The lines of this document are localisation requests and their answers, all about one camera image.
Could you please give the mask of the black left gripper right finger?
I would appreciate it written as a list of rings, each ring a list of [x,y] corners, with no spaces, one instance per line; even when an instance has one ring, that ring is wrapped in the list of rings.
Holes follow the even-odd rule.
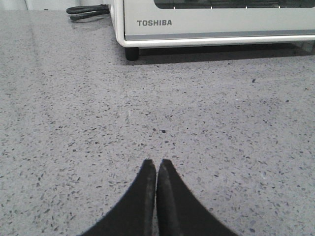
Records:
[[[160,236],[235,236],[185,185],[171,160],[164,159],[157,178]]]

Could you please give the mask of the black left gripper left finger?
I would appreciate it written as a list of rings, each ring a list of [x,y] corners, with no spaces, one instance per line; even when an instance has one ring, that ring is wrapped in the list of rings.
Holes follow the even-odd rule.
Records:
[[[132,185],[116,205],[84,236],[150,236],[155,206],[156,169],[143,161]]]

